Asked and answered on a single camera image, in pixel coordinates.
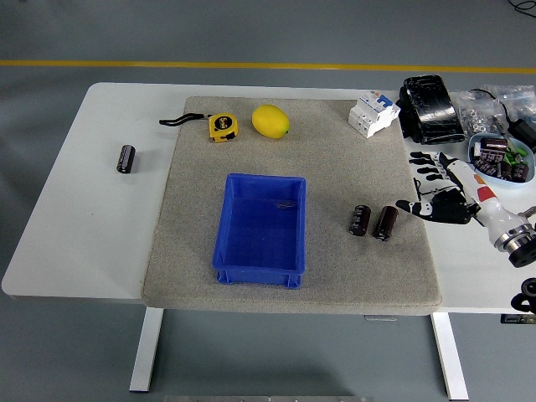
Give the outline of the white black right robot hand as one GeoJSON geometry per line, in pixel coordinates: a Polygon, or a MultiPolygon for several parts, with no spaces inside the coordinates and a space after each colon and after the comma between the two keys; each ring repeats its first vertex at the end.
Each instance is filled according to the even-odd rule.
{"type": "Polygon", "coordinates": [[[468,224],[475,219],[487,228],[498,249],[514,235],[528,233],[528,220],[505,209],[497,195],[468,163],[443,152],[411,152],[410,166],[418,199],[395,205],[424,220],[468,224]]]}

